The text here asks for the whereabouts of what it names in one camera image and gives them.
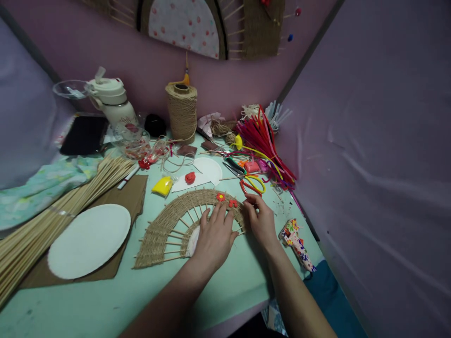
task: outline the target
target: hand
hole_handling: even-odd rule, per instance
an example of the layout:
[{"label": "hand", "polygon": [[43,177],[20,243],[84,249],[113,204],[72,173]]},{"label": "hand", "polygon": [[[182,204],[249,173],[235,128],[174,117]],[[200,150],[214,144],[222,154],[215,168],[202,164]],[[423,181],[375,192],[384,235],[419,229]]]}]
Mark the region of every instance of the hand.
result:
[{"label": "hand", "polygon": [[226,261],[235,238],[236,231],[232,231],[233,210],[226,216],[227,204],[218,203],[207,222],[210,208],[202,213],[199,239],[192,257],[213,275]]},{"label": "hand", "polygon": [[272,248],[279,247],[276,227],[274,225],[274,212],[258,195],[246,194],[244,206],[249,212],[250,226],[257,241],[268,253]]}]

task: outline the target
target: bundle of bamboo skewers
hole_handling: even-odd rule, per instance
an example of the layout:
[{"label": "bundle of bamboo skewers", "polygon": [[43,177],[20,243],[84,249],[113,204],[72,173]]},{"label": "bundle of bamboo skewers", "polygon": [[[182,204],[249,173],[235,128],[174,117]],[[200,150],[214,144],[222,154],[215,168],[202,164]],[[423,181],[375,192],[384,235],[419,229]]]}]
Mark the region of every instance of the bundle of bamboo skewers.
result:
[{"label": "bundle of bamboo skewers", "polygon": [[89,183],[71,190],[0,241],[0,309],[73,217],[127,176],[133,166],[133,161],[123,157],[105,157]]}]

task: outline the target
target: left hand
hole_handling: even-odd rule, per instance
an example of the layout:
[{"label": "left hand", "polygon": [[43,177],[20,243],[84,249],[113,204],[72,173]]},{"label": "left hand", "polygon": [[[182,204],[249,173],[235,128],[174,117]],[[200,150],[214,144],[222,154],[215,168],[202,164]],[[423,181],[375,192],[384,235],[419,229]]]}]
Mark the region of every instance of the left hand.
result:
[{"label": "left hand", "polygon": [[226,216],[227,204],[218,203],[207,222],[210,208],[202,213],[199,239],[191,258],[213,275],[226,261],[238,232],[232,231],[233,210]]}]

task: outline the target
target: cardboard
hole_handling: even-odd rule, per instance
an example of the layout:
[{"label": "cardboard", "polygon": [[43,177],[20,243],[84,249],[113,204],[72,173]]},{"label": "cardboard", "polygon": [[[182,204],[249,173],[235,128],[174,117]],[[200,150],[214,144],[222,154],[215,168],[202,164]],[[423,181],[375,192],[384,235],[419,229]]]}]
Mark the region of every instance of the cardboard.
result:
[{"label": "cardboard", "polygon": [[130,181],[118,190],[114,186],[102,196],[100,196],[87,209],[96,207],[102,204],[119,204],[130,212],[132,224],[127,238],[125,239],[119,250],[110,258],[108,262],[98,268],[96,271],[77,279],[60,279],[55,276],[47,265],[48,251],[37,261],[34,267],[30,270],[28,275],[19,285],[19,289],[30,289],[51,285],[62,285],[77,282],[92,282],[103,279],[112,279],[119,269],[125,247],[130,237],[132,226],[135,223],[136,217],[142,213],[142,206],[144,204],[144,197],[146,195],[147,176],[134,175]]}]

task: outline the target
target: purple curtain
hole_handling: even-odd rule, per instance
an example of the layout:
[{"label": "purple curtain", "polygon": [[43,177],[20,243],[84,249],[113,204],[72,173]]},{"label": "purple curtain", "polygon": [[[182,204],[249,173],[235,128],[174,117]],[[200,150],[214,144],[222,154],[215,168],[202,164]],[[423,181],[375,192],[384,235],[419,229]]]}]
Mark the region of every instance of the purple curtain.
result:
[{"label": "purple curtain", "polygon": [[278,149],[370,334],[451,336],[451,3],[346,0]]},{"label": "purple curtain", "polygon": [[55,138],[75,113],[0,18],[0,190],[23,185],[58,154]]}]

